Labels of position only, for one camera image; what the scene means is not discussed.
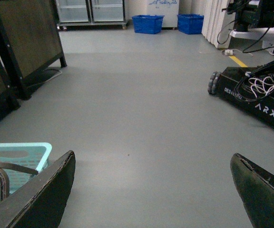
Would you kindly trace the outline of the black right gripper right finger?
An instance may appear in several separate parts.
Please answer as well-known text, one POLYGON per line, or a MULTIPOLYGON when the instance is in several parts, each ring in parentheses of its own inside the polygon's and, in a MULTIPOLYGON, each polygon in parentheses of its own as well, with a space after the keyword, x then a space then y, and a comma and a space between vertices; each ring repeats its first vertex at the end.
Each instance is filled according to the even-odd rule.
POLYGON ((254 228, 274 228, 274 175, 239 153, 230 161, 236 190, 254 228))

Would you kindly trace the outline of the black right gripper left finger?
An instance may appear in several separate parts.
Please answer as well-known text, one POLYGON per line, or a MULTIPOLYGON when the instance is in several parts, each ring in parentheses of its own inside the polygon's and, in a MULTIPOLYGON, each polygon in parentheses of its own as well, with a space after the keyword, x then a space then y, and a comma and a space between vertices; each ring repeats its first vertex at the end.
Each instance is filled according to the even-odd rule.
POLYGON ((74 182, 76 158, 68 151, 0 202, 0 228, 57 228, 74 182))

